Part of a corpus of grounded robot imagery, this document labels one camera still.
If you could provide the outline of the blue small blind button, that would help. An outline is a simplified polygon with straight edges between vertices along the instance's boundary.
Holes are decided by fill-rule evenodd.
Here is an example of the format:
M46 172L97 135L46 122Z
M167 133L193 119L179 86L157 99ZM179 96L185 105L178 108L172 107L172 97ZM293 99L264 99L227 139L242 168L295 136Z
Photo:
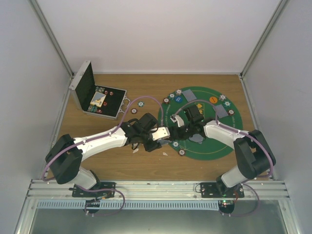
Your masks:
M183 98L181 96L176 96L176 97L174 97L174 101L176 103L181 103L183 101Z

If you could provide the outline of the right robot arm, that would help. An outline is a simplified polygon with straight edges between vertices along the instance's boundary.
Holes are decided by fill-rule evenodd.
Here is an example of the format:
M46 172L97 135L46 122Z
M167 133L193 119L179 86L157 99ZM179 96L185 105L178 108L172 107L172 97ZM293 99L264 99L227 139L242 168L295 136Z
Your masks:
M261 131L242 131L221 123L219 120L205 119L195 105L183 110L188 123L177 114L171 115L176 126L169 127L170 141L187 140L195 134L203 138L219 141L235 152L237 165L216 179L216 193L228 197L234 188L245 181L262 177L262 173L273 172L276 159Z

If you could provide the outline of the orange big blind button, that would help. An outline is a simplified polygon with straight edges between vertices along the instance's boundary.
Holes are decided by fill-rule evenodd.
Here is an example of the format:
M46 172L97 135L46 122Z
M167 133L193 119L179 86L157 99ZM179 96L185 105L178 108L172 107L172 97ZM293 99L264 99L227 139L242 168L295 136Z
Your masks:
M218 98L217 97L210 97L209 102L212 104L216 104L218 102Z

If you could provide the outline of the blue playing card deck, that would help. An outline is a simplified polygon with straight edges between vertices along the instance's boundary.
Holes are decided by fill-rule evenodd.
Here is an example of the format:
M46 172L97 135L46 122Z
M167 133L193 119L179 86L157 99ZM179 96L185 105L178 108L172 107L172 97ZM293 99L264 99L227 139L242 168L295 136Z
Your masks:
M166 145L166 144L169 144L169 143L170 143L170 141L169 141L169 140L166 140L166 139L160 139L158 142L159 142L161 145Z

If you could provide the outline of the card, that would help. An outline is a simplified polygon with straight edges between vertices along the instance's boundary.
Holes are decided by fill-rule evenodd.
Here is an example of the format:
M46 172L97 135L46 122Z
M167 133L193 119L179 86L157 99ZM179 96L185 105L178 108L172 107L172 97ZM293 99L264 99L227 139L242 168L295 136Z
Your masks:
M217 114L218 118L224 118L227 117L229 114L223 107L223 105L215 105L214 106L215 113Z
M188 102L197 99L197 97L195 96L195 94L192 92L191 89L185 90L185 91L183 91L182 93L183 93L184 97L186 98L186 100L187 100Z
M195 134L191 137L189 137L189 141L192 141L194 143L198 143L198 144L202 144L202 142L205 140L205 138L203 136L201 136L200 134Z

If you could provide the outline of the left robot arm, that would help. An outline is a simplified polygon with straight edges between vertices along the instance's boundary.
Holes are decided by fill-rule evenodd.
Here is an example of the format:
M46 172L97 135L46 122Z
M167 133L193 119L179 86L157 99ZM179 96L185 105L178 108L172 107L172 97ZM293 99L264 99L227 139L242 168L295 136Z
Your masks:
M151 152L161 147L159 141L169 137L168 128L161 127L150 113L140 119L121 122L99 134L72 138L63 135L46 156L47 166L58 184L73 183L95 197L100 193L100 180L94 172L82 167L82 162L98 153L127 145L143 144Z

